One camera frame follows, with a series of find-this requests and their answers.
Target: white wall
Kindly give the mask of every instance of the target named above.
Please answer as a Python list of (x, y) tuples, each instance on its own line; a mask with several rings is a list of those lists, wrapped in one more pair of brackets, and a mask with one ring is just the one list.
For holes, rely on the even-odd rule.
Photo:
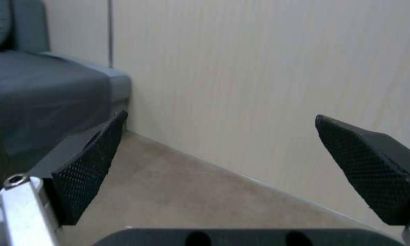
[(108, 0), (44, 0), (50, 49), (108, 66)]
[(322, 146), (314, 118), (410, 147), (410, 0), (113, 7), (114, 67), (133, 79), (130, 130), (389, 230)]

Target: gray sofa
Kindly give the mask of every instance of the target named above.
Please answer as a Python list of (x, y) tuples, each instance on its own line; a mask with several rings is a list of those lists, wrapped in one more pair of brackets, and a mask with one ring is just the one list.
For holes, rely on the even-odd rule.
[[(11, 15), (13, 19), (11, 33), (7, 41), (3, 44), (2, 49), (0, 50), (0, 57), (4, 55), (14, 54), (24, 54), (24, 55), (38, 55), (36, 59), (46, 59), (49, 62), (55, 62), (57, 59), (58, 62), (66, 64), (67, 66), (79, 67), (79, 69), (84, 66), (93, 72), (97, 72), (105, 76), (105, 79), (109, 81), (109, 94), (105, 104), (109, 104), (110, 114), (113, 115), (116, 112), (126, 109), (127, 102), (130, 95), (130, 78), (127, 74), (119, 72), (117, 70), (104, 67), (98, 64), (94, 64), (88, 61), (81, 59), (61, 56), (60, 54), (55, 54), (50, 51), (48, 43), (48, 31), (46, 23), (46, 13), (44, 11), (44, 5), (41, 0), (11, 0)], [(25, 61), (18, 61), (18, 64), (23, 64)], [(81, 84), (79, 79), (81, 78), (82, 73), (79, 76), (75, 76), (73, 83)], [(72, 84), (69, 81), (67, 89), (72, 91)], [(96, 96), (91, 95), (91, 91), (86, 92), (88, 97), (92, 97), (92, 100)], [(77, 127), (70, 129), (70, 134), (76, 134), (79, 132), (88, 132), (92, 127), (100, 124), (100, 117), (98, 121), (91, 123), (82, 124), (82, 127)], [(42, 148), (39, 146), (28, 147), (28, 148), (17, 148), (18, 151), (8, 151), (10, 154), (10, 173), (19, 173), (27, 172), (32, 166), (34, 166), (39, 160), (41, 160), (54, 146), (56, 146), (64, 137), (68, 135), (67, 132), (56, 134), (54, 137), (43, 143)]]

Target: screw hole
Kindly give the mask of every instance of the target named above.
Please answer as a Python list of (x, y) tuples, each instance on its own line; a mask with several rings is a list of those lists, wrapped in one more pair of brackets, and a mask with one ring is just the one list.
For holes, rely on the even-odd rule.
[(211, 238), (203, 232), (191, 232), (186, 237), (185, 246), (211, 246)]
[(312, 246), (311, 240), (302, 232), (292, 231), (285, 236), (287, 246)]
[(13, 183), (21, 181), (21, 179), (23, 179), (23, 176), (22, 175), (17, 175), (17, 176), (14, 176), (14, 177), (10, 178), (9, 183), (13, 184)]

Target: floor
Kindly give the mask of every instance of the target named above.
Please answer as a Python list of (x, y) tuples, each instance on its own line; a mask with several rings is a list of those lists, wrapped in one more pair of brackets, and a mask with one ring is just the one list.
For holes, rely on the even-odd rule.
[(66, 245), (128, 227), (349, 228), (361, 225), (217, 166), (125, 133), (109, 174)]

